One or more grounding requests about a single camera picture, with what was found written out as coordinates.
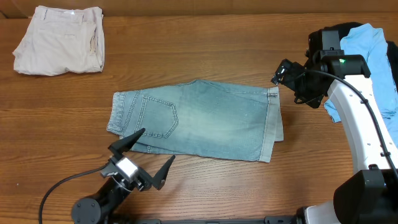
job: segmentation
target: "blue cloth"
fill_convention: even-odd
[[[279,91],[195,80],[115,93],[107,130],[146,131],[133,151],[269,162],[283,140]]]
[[[346,55],[360,54],[365,58],[371,71],[377,107],[392,140],[398,146],[398,94],[387,57],[383,29],[375,29],[370,24],[352,28],[349,34],[342,38],[340,45]],[[334,123],[341,121],[330,100],[326,101],[324,106]]]

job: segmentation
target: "back pocket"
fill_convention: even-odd
[[[145,128],[143,136],[167,138],[178,125],[175,105],[151,96],[143,96],[135,131]]]

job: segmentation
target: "white folded cloth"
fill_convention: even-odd
[[[13,52],[14,70],[28,75],[102,72],[105,60],[102,9],[39,6]]]

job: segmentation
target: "wooden surface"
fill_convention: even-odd
[[[8,18],[22,18],[32,16],[39,5],[61,9],[98,6],[105,16],[398,12],[396,0],[0,0],[0,11]]]
[[[29,20],[0,20],[0,223],[37,223],[53,184],[106,162],[118,138],[106,131],[115,91],[198,78],[271,87],[282,59],[305,61],[309,33],[348,21],[370,22],[398,40],[398,14],[387,13],[105,17],[103,73],[37,77],[13,71],[11,53]],[[285,141],[275,144],[271,163],[177,156],[161,191],[134,192],[119,211],[163,220],[261,218],[332,199],[353,170],[343,127],[323,107],[295,105],[284,86],[280,94]],[[168,158],[127,155],[152,175]],[[45,204],[46,223],[69,223],[74,202],[104,182],[92,174],[61,185]]]

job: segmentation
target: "wooden table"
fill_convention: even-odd
[[[38,77],[13,71],[12,51],[30,22],[0,20],[0,223],[37,223],[44,193],[103,165],[117,136],[106,131],[115,91],[207,79],[271,87],[282,59],[304,63],[309,33],[370,22],[398,40],[398,14],[105,17],[103,73]],[[261,218],[294,214],[333,197],[352,175],[341,124],[323,107],[295,105],[280,87],[285,141],[271,163],[177,156],[161,191],[134,192],[119,211],[137,218]],[[169,156],[129,152],[152,175]],[[72,205],[105,182],[99,174],[57,188],[45,223],[70,223]]]

